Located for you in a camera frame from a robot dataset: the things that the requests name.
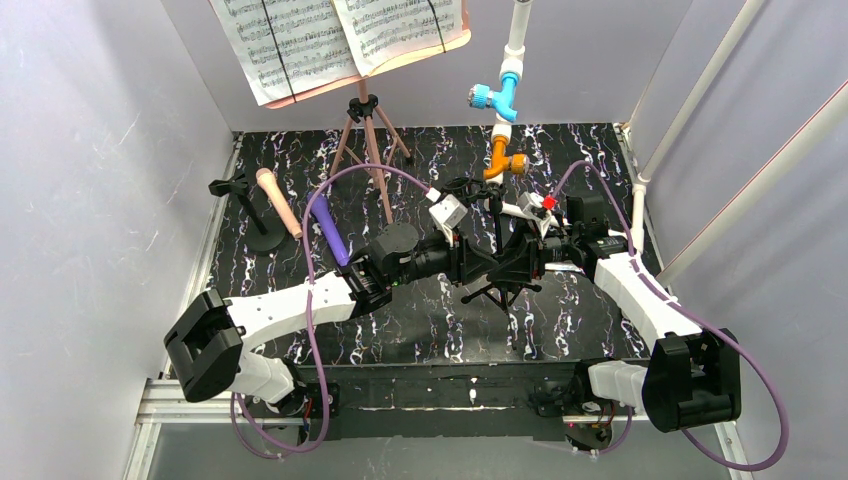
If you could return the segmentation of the black tripod mic stand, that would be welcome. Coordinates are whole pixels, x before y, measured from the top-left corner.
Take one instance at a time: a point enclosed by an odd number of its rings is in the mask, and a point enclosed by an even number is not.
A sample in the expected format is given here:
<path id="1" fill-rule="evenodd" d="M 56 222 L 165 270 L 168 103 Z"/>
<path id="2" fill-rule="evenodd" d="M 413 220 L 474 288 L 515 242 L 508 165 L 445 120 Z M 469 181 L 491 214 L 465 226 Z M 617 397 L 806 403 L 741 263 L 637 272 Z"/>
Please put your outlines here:
<path id="1" fill-rule="evenodd" d="M 502 253 L 506 243 L 509 241 L 510 237 L 506 237 L 504 235 L 503 225 L 504 225 L 504 201 L 503 196 L 505 194 L 505 189 L 501 186 L 496 186 L 494 184 L 486 183 L 482 180 L 472 179 L 470 177 L 456 177 L 450 181 L 448 181 L 442 190 L 442 194 L 452 194 L 458 200 L 460 200 L 466 207 L 471 207 L 478 202 L 482 201 L 489 206 L 488 216 L 491 218 L 492 226 L 494 230 L 494 242 L 495 247 L 492 252 L 486 251 L 497 257 Z M 527 220 L 521 219 L 515 226 L 515 230 L 519 228 L 529 228 L 532 229 L 538 238 L 538 232 L 536 229 L 530 225 Z M 454 248 L 455 244 L 459 238 L 466 238 L 472 245 L 474 245 L 471 240 L 469 240 L 464 233 L 459 231 L 458 229 L 454 229 Z M 540 260 L 540 277 L 541 271 L 543 269 L 543 263 L 540 258 L 540 250 L 541 250 L 542 242 L 539 240 L 539 260 Z M 529 284 L 524 285 L 503 285 L 496 286 L 490 283 L 486 279 L 487 283 L 480 287 L 478 290 L 467 294 L 461 298 L 461 302 L 463 304 L 470 303 L 473 299 L 485 296 L 491 302 L 493 302 L 503 313 L 507 314 L 509 312 L 509 308 L 513 305 L 513 303 L 517 300 L 519 294 L 524 289 L 530 289 L 535 292 L 541 290 L 541 287 L 536 285 L 534 281 Z"/>

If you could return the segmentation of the purple microphone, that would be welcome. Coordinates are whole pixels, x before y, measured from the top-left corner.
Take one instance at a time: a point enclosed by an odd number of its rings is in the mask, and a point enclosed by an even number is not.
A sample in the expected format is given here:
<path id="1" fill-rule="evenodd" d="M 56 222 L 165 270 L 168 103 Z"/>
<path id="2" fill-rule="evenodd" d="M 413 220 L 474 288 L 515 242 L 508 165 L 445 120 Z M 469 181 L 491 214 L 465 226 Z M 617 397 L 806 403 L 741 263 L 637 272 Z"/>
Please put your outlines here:
<path id="1" fill-rule="evenodd" d="M 318 222 L 337 265 L 347 266 L 350 261 L 349 253 L 330 212 L 326 197 L 323 194 L 311 192 L 308 199 L 312 201 L 311 215 Z"/>

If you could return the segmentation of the black round-base mic stand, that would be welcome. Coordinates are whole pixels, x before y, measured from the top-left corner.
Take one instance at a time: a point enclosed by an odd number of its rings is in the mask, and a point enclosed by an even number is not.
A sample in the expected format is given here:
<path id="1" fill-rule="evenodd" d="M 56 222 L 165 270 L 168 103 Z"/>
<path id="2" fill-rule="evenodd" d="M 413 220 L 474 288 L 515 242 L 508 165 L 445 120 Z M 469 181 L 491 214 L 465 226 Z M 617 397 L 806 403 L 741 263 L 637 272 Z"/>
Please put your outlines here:
<path id="1" fill-rule="evenodd" d="M 216 197 L 232 195 L 247 213 L 249 221 L 246 227 L 245 243 L 252 253 L 270 255 L 285 242 L 287 230 L 279 218 L 261 216 L 249 197 L 249 184 L 244 173 L 223 180 L 213 180 L 208 185 L 209 192 Z"/>

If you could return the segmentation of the pink microphone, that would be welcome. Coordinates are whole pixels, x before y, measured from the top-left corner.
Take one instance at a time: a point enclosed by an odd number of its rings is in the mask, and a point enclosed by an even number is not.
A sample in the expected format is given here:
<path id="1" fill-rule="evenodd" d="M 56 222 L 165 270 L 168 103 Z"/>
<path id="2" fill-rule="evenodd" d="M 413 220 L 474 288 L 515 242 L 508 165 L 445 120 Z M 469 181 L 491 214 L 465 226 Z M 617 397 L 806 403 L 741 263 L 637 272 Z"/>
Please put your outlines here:
<path id="1" fill-rule="evenodd" d="M 294 239 L 301 240 L 303 237 L 301 223 L 279 187 L 276 175 L 268 168 L 260 168 L 256 172 L 256 181 L 265 192 L 288 232 Z"/>

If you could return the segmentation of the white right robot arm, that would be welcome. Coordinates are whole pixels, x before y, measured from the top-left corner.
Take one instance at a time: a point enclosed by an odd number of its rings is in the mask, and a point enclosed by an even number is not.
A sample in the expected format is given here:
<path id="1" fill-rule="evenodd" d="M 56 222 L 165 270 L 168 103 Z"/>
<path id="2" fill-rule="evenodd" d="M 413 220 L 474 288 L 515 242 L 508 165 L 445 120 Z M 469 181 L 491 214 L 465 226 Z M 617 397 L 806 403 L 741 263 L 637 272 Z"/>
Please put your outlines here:
<path id="1" fill-rule="evenodd" d="M 489 275 L 516 272 L 523 283 L 551 263 L 569 261 L 619 307 L 650 350 L 647 365 L 623 360 L 584 360 L 568 399 L 618 403 L 648 416 L 661 432 L 683 431 L 737 419 L 742 410 L 740 354 L 726 329 L 686 317 L 679 304 L 645 268 L 624 233 L 613 233 L 598 196 L 566 201 L 525 193 L 518 204 L 485 203 L 494 217 L 516 220 L 513 235 Z"/>

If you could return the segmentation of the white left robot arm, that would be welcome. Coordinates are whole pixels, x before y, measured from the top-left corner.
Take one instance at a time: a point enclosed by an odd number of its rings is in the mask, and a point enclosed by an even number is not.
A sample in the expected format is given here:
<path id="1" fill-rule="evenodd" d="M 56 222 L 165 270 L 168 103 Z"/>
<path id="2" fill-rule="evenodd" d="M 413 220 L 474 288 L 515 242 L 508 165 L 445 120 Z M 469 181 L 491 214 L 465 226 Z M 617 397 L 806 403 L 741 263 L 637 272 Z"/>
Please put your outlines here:
<path id="1" fill-rule="evenodd" d="M 343 322 L 387 305 L 392 290 L 438 274 L 464 285 L 499 264 L 495 255 L 461 233 L 420 237 L 393 223 L 350 262 L 313 283 L 248 297 L 223 297 L 215 288 L 197 295 L 164 337 L 184 398 L 209 400 L 225 391 L 278 403 L 305 385 L 294 367 L 255 353 L 270 340 L 309 325 Z"/>

